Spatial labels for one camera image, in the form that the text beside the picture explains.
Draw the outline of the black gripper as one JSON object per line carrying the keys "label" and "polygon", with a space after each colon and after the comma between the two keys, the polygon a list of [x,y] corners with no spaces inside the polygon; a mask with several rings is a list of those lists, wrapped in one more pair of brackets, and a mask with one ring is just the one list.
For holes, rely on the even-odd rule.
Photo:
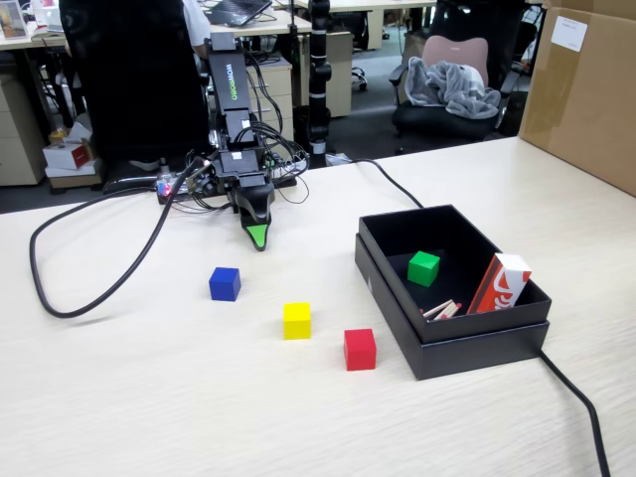
{"label": "black gripper", "polygon": [[217,192],[235,190],[240,223],[257,251],[265,251],[274,187],[266,183],[255,151],[222,151],[213,159]]}

